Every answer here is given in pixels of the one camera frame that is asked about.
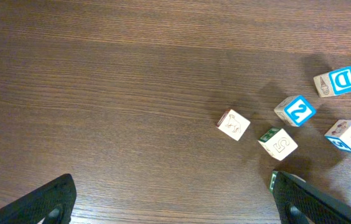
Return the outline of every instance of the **blue and white block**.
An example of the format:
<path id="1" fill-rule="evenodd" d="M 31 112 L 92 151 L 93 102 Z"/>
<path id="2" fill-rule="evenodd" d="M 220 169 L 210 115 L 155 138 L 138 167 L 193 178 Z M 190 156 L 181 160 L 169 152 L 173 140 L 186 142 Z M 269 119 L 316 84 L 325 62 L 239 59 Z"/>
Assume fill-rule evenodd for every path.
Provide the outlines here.
<path id="1" fill-rule="evenodd" d="M 351 120 L 338 120 L 325 137 L 341 151 L 351 152 Z"/>
<path id="2" fill-rule="evenodd" d="M 351 92 L 351 66 L 318 75 L 314 83 L 320 97 Z"/>
<path id="3" fill-rule="evenodd" d="M 275 107 L 274 111 L 281 120 L 294 127 L 300 127 L 317 113 L 315 108 L 301 95 L 286 98 Z"/>

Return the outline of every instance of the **block with animal picture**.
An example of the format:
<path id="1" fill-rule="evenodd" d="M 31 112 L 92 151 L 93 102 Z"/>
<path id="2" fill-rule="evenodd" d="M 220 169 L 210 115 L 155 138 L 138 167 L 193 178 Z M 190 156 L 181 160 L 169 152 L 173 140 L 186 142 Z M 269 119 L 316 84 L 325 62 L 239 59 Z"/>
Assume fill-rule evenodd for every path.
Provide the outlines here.
<path id="1" fill-rule="evenodd" d="M 338 96 L 351 92 L 351 66 L 314 77 L 320 97 Z"/>
<path id="2" fill-rule="evenodd" d="M 297 149 L 297 144 L 293 141 L 293 138 L 282 128 L 272 127 L 258 142 L 270 156 L 279 161 Z"/>
<path id="3" fill-rule="evenodd" d="M 239 141 L 246 131 L 250 121 L 234 110 L 227 110 L 217 123 L 217 128 Z"/>
<path id="4" fill-rule="evenodd" d="M 290 126 L 300 127 L 317 111 L 303 96 L 290 96 L 274 109 L 275 113 Z"/>
<path id="5" fill-rule="evenodd" d="M 338 120 L 325 137 L 341 151 L 351 152 L 351 120 Z"/>

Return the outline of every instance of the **brown wooden surface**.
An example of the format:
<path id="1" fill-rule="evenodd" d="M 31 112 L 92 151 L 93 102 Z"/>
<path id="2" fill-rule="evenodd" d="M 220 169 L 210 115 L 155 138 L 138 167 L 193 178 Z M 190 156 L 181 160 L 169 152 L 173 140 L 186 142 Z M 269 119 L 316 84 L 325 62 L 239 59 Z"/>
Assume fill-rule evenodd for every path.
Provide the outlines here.
<path id="1" fill-rule="evenodd" d="M 71 173 L 72 223 L 279 223 L 274 168 L 351 205 L 351 154 L 323 137 L 351 93 L 312 80 L 348 65 L 347 0 L 0 1 L 0 207 Z M 317 114 L 279 162 L 256 140 L 293 95 Z"/>

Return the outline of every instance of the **black object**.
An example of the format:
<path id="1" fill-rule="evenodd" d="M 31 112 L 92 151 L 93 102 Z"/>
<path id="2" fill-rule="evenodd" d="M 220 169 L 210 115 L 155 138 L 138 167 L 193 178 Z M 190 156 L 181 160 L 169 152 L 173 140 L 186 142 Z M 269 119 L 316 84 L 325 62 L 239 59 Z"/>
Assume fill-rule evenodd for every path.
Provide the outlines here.
<path id="1" fill-rule="evenodd" d="M 287 172 L 273 171 L 269 186 L 282 223 L 351 223 L 351 207 Z"/>
<path id="2" fill-rule="evenodd" d="M 64 174 L 0 209 L 0 223 L 68 224 L 76 201 L 76 187 Z"/>

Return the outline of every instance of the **blue square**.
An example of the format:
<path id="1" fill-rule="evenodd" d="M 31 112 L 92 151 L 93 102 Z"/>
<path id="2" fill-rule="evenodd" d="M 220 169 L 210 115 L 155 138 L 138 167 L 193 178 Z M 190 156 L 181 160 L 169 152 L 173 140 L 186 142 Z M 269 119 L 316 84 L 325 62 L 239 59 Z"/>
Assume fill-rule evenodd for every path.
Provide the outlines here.
<path id="1" fill-rule="evenodd" d="M 301 126 L 317 113 L 315 108 L 301 95 L 290 102 L 284 111 L 297 126 Z"/>
<path id="2" fill-rule="evenodd" d="M 335 95 L 351 91 L 351 66 L 329 72 L 330 83 Z"/>
<path id="3" fill-rule="evenodd" d="M 325 137 L 341 151 L 351 152 L 351 148 L 339 138 L 330 137 L 330 136 L 325 136 Z"/>

